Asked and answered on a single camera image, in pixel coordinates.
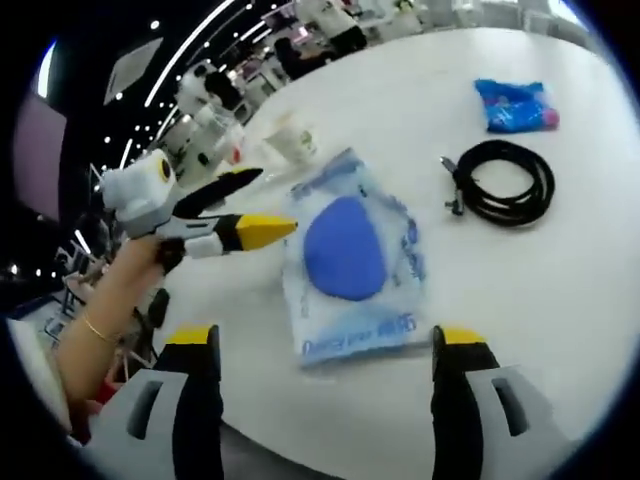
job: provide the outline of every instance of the coiled cable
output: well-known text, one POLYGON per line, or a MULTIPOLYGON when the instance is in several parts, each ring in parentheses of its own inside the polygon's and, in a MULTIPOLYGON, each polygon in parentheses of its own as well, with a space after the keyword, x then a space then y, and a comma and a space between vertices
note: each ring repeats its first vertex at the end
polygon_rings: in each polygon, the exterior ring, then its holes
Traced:
POLYGON ((465 152, 456 165, 450 159, 440 161, 449 170, 456 186, 456 198, 447 202, 454 215, 463 215, 466 205, 476 215, 502 227, 517 227, 542 217, 553 198, 556 183, 551 168, 537 153, 504 140, 482 142, 465 152), (485 162, 505 160, 531 175, 533 184, 513 197, 496 197, 473 179, 473 171, 485 162))

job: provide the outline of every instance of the white cup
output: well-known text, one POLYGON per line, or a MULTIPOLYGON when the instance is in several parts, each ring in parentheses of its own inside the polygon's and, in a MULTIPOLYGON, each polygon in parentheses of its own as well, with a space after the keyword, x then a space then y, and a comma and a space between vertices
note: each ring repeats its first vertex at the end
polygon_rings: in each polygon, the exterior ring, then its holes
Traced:
POLYGON ((291 112, 276 120, 275 132, 265 138, 265 142, 296 165, 310 160, 318 150, 315 135, 297 121, 291 112))

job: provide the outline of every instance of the gold bracelet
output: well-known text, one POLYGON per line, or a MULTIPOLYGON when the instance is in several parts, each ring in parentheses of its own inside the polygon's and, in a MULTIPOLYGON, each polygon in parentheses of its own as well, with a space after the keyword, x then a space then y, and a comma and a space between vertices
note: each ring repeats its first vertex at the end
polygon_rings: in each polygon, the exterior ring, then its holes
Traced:
POLYGON ((89 321, 89 316, 86 313, 82 314, 82 321, 87 325, 87 327, 89 327, 89 329, 95 333, 100 340, 107 342, 107 343, 113 343, 113 344, 117 344, 118 343, 118 338, 109 338, 106 335, 104 335, 103 333, 101 333, 100 331, 98 331, 98 329, 96 327, 94 327, 93 325, 91 325, 91 322, 89 321))

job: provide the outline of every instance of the background table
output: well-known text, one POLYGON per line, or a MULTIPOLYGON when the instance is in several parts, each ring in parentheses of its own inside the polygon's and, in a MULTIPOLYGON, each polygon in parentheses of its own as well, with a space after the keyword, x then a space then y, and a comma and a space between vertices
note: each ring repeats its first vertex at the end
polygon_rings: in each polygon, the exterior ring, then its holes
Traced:
MULTIPOLYGON (((250 149, 294 109, 321 142, 318 162, 352 146, 417 219, 432 324, 484 335, 520 365, 572 439, 596 428, 622 386, 640 333, 640 135, 614 71, 575 45, 518 31, 469 29, 394 41, 333 63, 271 97, 248 125, 250 149), (557 191, 531 229, 453 218, 438 162, 488 138, 473 80, 543 81, 556 132, 512 135, 553 169, 557 191)), ((248 163, 266 162, 260 155, 248 163)), ((527 185, 492 162, 497 194, 527 185)), ((257 182, 229 211, 278 212, 295 174, 257 182)), ((282 297, 282 244, 186 259, 158 345, 180 323, 220 325, 224 419, 276 453, 348 479, 430 478, 434 439, 428 349, 303 373, 282 297)))

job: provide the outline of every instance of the blue foam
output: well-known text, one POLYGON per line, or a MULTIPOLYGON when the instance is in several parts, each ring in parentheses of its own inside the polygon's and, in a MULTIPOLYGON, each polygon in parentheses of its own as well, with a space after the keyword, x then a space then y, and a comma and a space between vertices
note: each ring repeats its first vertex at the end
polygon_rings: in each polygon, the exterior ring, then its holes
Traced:
POLYGON ((311 283, 326 295, 364 300, 387 279, 378 236, 356 197, 339 197, 315 218, 303 251, 311 283))

